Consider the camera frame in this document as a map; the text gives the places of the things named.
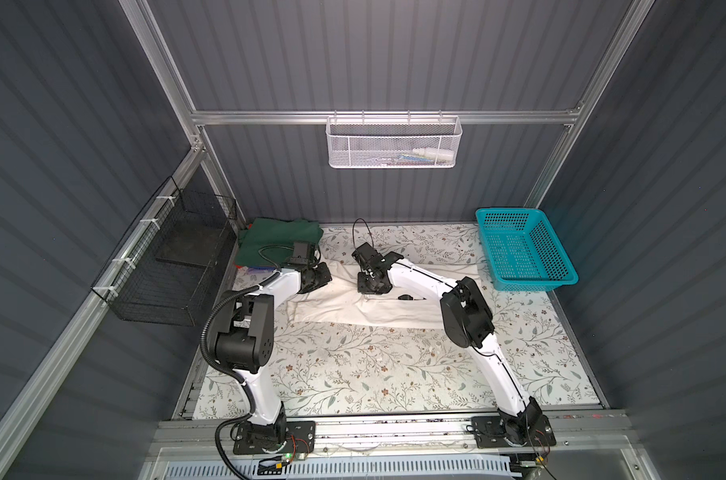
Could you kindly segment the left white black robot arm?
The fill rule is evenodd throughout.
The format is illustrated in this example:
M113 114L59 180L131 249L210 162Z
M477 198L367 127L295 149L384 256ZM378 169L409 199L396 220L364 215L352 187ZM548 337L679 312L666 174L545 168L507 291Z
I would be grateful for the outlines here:
M217 372L237 381L246 413L233 423L238 439L275 451L286 442L288 421L282 400L265 369L275 347L276 309L299 294L328 285L329 267L319 246L297 241L286 260L261 282L220 295L201 333L199 350Z

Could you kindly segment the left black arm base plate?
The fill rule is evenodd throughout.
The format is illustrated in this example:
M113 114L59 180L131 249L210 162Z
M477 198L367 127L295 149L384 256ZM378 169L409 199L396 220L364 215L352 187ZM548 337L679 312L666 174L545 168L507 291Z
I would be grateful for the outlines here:
M314 451L316 428L313 421L288 421L270 426L243 423L231 430L233 453L307 455Z

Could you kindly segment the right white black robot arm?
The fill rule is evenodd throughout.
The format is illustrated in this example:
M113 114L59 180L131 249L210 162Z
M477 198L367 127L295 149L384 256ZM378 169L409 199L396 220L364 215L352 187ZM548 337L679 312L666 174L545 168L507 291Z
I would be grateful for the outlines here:
M421 268L396 252L385 255L366 242L352 253L358 263L358 291L383 295L395 287L436 300L444 332L456 346L467 349L491 387L498 420L487 431L512 446L545 448L557 443L548 417L538 401L513 374L495 335L493 313L474 279L459 280Z

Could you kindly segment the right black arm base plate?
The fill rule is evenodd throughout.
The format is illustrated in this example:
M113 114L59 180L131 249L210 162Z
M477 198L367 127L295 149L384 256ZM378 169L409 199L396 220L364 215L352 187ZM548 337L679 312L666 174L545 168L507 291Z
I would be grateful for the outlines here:
M534 419L507 419L500 415L474 416L465 431L479 448L554 447L557 439L546 415Z

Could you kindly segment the white t shirt with print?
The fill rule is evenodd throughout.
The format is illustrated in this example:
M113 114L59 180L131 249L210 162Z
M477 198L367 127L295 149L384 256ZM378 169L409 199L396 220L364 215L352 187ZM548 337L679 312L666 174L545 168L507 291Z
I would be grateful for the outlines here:
M358 291L360 268L339 261L328 263L332 281L286 302L293 322L351 324L395 329L442 330L440 298L421 287L398 287L383 295Z

